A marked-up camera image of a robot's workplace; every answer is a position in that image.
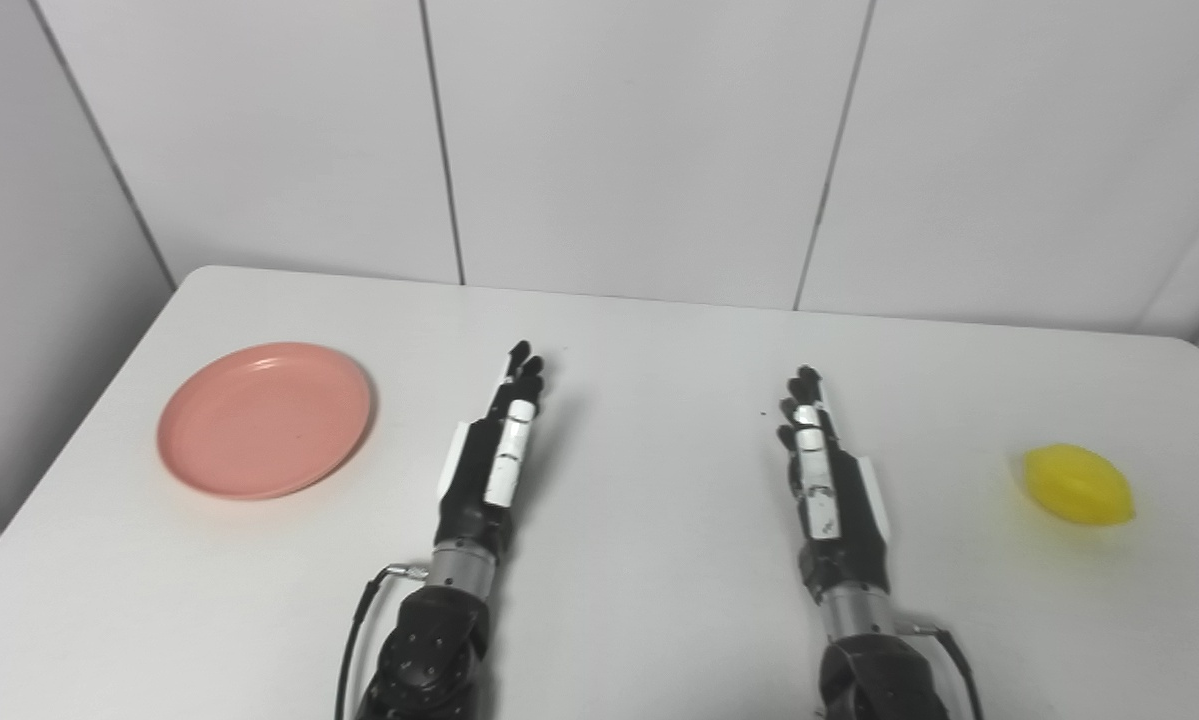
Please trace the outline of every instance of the robotic hand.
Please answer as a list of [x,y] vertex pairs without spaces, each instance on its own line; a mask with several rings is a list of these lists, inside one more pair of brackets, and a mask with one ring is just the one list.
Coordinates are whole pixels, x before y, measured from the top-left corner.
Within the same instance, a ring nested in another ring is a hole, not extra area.
[[388,575],[424,580],[424,587],[400,604],[356,719],[478,716],[476,680],[489,643],[486,603],[510,544],[510,506],[543,387],[543,363],[531,352],[526,341],[513,347],[488,415],[457,430],[453,454],[448,454],[448,465],[454,459],[456,464],[444,471],[448,486],[440,488],[439,531],[429,568],[387,565],[364,588],[343,657],[335,720],[343,720],[359,628]]
[[808,367],[788,383],[790,489],[805,550],[799,568],[813,593],[829,646],[818,686],[827,720],[982,720],[970,666],[941,628],[904,623],[888,598],[888,521],[868,459],[840,448]]

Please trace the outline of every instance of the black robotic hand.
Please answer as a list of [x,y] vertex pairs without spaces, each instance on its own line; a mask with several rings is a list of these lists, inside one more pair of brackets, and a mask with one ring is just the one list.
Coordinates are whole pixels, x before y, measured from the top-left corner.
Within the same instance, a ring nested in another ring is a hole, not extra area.
[[897,618],[886,567],[888,521],[868,460],[840,447],[823,379],[808,367],[787,385],[788,480],[805,550],[799,565],[829,646],[818,689],[827,720],[980,720],[974,677],[954,637]]
[[[439,502],[439,530],[427,569],[390,565],[364,589],[347,647],[387,575],[424,579],[404,598],[394,630],[378,657],[376,672],[357,720],[457,720],[478,716],[478,667],[488,652],[488,595],[511,541],[511,502],[523,452],[540,412],[543,361],[528,341],[510,353],[488,413],[458,429],[458,460]],[[343,720],[343,665],[337,719]]]

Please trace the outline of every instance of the black cable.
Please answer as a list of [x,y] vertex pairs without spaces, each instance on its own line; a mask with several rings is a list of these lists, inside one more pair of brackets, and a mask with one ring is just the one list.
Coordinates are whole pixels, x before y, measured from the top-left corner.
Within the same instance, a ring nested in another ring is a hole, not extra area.
[[387,569],[382,568],[375,577],[369,580],[363,587],[363,594],[355,609],[351,635],[347,639],[347,652],[342,655],[342,670],[337,676],[337,710],[335,710],[333,720],[343,720],[347,715],[347,684],[349,684],[349,676],[351,676],[351,660],[355,657],[355,646],[359,643],[360,628],[363,625],[363,619],[367,618],[367,609],[372,606],[372,598],[376,597],[386,576]]

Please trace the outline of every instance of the white finger segment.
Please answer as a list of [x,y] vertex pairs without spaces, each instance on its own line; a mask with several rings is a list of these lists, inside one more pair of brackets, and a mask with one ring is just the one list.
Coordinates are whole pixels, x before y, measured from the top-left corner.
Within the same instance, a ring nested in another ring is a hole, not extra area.
[[488,489],[484,491],[484,502],[490,506],[510,507],[511,501],[516,500],[523,450],[528,447],[535,416],[536,406],[530,401],[511,403],[502,426],[502,438],[498,442],[498,455],[494,456],[493,470],[488,474]]

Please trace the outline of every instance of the pink plate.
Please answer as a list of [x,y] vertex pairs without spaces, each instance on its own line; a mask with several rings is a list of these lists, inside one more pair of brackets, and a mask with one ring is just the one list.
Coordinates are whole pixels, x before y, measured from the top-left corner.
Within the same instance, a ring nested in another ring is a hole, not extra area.
[[245,347],[177,388],[159,418],[159,455],[204,492],[287,495],[347,460],[370,405],[367,379],[341,352],[301,341]]

